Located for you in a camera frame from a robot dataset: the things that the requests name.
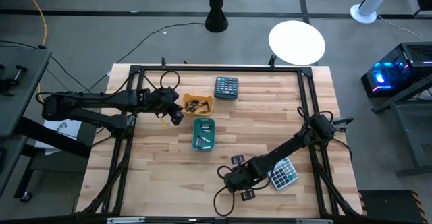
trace white paper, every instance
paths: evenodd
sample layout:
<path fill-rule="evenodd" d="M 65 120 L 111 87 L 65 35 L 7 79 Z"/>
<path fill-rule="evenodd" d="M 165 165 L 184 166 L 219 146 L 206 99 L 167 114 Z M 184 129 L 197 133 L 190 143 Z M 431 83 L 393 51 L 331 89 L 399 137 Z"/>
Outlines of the white paper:
<path fill-rule="evenodd" d="M 64 134 L 65 136 L 76 140 L 78 132 L 80 131 L 81 122 L 67 119 L 67 120 L 63 120 L 63 121 L 45 121 L 43 123 L 43 125 L 46 128 L 55 130 L 55 131 L 59 132 L 60 134 Z M 39 141 L 36 142 L 34 147 L 45 149 L 46 155 L 61 151 L 57 148 L 54 148 L 48 144 L 45 144 L 45 143 L 42 143 Z"/>

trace table leg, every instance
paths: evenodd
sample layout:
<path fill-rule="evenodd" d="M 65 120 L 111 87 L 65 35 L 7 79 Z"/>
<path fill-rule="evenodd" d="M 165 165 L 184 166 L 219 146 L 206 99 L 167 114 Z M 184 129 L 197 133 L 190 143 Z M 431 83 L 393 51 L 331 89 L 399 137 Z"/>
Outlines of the table leg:
<path fill-rule="evenodd" d="M 28 202 L 32 198 L 32 194 L 27 192 L 27 186 L 33 175 L 32 163 L 36 152 L 37 149 L 35 147 L 29 146 L 27 144 L 24 145 L 24 148 L 21 152 L 22 155 L 30 157 L 30 161 L 27 163 L 26 170 L 24 171 L 20 183 L 16 188 L 15 194 L 13 195 L 14 198 L 19 198 L 21 202 Z"/>
<path fill-rule="evenodd" d="M 70 152 L 85 159 L 87 159 L 90 155 L 91 147 L 64 136 L 55 130 L 46 128 L 45 126 L 40 125 L 26 117 L 21 117 L 15 128 L 15 133 L 25 135 L 40 142 L 44 142 L 59 150 Z"/>

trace teal container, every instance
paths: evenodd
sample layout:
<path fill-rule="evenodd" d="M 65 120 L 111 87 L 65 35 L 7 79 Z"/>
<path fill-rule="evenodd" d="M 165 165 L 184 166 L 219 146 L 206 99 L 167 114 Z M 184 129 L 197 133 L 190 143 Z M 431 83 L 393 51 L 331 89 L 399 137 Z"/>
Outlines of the teal container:
<path fill-rule="evenodd" d="M 204 132 L 201 125 L 209 125 L 210 132 Z M 194 120 L 194 135 L 192 136 L 192 148 L 197 151 L 211 151 L 215 147 L 215 121 L 211 118 L 196 118 Z"/>

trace orange container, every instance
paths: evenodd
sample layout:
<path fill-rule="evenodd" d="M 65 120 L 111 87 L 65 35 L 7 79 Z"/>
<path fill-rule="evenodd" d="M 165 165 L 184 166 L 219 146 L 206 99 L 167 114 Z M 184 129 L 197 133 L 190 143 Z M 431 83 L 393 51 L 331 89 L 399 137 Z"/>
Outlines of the orange container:
<path fill-rule="evenodd" d="M 186 102 L 192 101 L 192 100 L 199 100 L 201 103 L 204 101 L 207 101 L 209 103 L 210 111 L 208 113 L 198 113 L 202 110 L 205 110 L 205 106 L 198 108 L 195 112 L 186 112 Z M 206 117 L 210 116 L 211 112 L 213 111 L 213 97 L 212 96 L 195 96 L 191 95 L 189 93 L 186 93 L 183 96 L 183 113 L 186 115 L 193 115 L 193 116 L 199 116 L 199 117 Z"/>

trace black lamp base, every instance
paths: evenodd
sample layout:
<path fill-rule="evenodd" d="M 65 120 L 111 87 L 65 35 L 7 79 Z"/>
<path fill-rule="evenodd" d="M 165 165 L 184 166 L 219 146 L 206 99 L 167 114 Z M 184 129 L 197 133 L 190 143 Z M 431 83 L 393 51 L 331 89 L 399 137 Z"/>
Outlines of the black lamp base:
<path fill-rule="evenodd" d="M 210 32 L 223 32 L 228 28 L 228 20 L 222 9 L 211 9 L 205 20 L 205 28 Z"/>

